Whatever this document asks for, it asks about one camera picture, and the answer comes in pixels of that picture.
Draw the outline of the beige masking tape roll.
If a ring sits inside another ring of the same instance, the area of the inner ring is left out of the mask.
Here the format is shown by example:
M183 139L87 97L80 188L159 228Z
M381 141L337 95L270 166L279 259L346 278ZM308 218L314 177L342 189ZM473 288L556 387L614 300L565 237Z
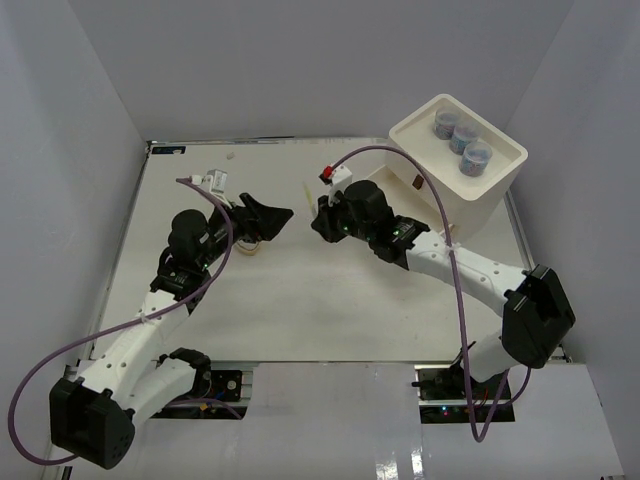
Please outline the beige masking tape roll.
M242 255L255 256L260 251L261 243L251 243L246 241L239 241L234 245L234 248Z

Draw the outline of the yellow highlighter pen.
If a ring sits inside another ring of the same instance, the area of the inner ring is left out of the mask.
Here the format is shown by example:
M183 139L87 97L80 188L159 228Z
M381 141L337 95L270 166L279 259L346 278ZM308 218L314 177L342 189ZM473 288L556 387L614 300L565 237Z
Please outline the yellow highlighter pen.
M304 190L304 193L305 193L305 198L306 198L307 203L309 205L311 216L312 216L312 218L315 218L317 216L317 209L316 209L316 204L315 204L312 192L311 192L309 186L306 184L306 182L303 182L302 185L303 185L303 190Z

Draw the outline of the white drawer storage box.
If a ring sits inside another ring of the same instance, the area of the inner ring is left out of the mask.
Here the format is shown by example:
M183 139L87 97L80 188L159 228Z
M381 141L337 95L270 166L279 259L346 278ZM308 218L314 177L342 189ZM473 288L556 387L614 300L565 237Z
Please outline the white drawer storage box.
M426 171L459 239L486 224L528 157L522 145L448 94L392 127L388 141Z

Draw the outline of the paper clip jar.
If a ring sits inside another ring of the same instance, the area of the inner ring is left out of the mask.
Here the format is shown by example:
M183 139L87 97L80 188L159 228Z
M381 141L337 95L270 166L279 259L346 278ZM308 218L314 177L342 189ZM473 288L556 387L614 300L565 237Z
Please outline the paper clip jar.
M474 141L465 148L459 162L459 170L468 177L480 177L492 156L493 150L488 144Z
M480 126L473 120L458 123L449 140L449 149L457 155L462 155L468 144L480 137Z
M441 140L449 140L460 118L461 112L455 108L439 108L434 116L433 131L436 137Z

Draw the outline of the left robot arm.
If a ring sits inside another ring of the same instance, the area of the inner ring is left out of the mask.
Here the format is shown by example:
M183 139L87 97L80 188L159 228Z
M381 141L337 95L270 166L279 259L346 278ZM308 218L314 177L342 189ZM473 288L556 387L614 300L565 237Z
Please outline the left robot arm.
M104 469L128 452L136 430L181 396L199 399L211 387L209 357L179 348L161 352L168 337L196 310L237 241L274 239L293 217L243 193L240 204L220 201L210 216L183 210L171 222L154 280L133 326L75 380L49 393L52 442Z

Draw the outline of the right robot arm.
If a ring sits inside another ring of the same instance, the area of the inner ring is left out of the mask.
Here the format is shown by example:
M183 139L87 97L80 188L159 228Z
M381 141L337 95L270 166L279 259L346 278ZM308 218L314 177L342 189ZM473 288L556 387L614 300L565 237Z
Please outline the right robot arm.
M451 374L452 388L463 398L477 397L490 378L514 366L543 368L576 322L553 269L524 270L449 246L427 224L395 214L370 180L321 196L311 227L329 243L347 236L362 240L379 259L437 278L501 317L500 329L469 346Z

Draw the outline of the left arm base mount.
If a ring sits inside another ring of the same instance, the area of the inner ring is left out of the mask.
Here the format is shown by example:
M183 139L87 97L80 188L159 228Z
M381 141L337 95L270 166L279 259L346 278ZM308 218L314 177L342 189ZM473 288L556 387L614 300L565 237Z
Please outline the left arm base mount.
M197 350L178 348L159 357L157 365L178 360L195 371L194 385L154 415L157 419L242 420L247 412L252 383L248 371L221 367Z

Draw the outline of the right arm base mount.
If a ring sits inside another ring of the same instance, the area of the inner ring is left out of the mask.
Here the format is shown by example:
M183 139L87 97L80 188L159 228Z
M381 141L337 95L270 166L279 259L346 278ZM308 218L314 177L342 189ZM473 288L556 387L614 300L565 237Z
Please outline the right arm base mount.
M493 422L514 422L515 414L511 404L514 394L509 382L500 388L502 373L485 382L471 380L472 409L468 406L461 367L462 356L458 355L452 364L415 364L414 380L411 386L416 390L420 420L423 425L469 424L471 410L475 420L483 424L498 392L501 392Z

